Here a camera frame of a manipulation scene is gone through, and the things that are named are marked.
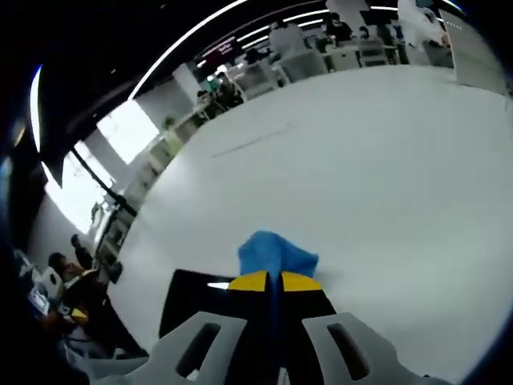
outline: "desk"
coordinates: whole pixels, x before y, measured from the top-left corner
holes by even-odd
[[[237,248],[267,229],[318,253],[333,306],[406,367],[458,382],[511,309],[508,113],[500,95],[415,66],[317,76],[244,103],[207,122],[147,195],[112,305],[149,350],[174,269],[238,274]]]

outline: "blue cloth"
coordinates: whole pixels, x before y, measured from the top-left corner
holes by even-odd
[[[240,275],[269,271],[276,282],[281,271],[312,278],[319,256],[308,253],[270,231],[257,231],[240,248]]]

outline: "white shirt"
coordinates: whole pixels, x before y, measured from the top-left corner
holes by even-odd
[[[406,44],[422,49],[422,42],[434,40],[442,45],[444,31],[432,10],[418,8],[415,0],[398,0],[398,15]]]
[[[273,52],[280,54],[282,58],[294,56],[307,50],[303,31],[295,24],[272,30],[269,34],[269,43]]]

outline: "window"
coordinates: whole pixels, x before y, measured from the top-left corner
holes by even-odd
[[[75,149],[103,183],[107,186],[115,183],[111,175],[83,142],[78,142]],[[77,230],[87,234],[92,225],[91,210],[96,203],[103,203],[105,190],[99,186],[71,152],[64,157],[62,187],[57,184],[45,164],[43,164],[43,168],[48,177],[48,183],[45,186],[46,193]]]
[[[96,125],[126,164],[159,134],[159,129],[134,100],[121,104]]]

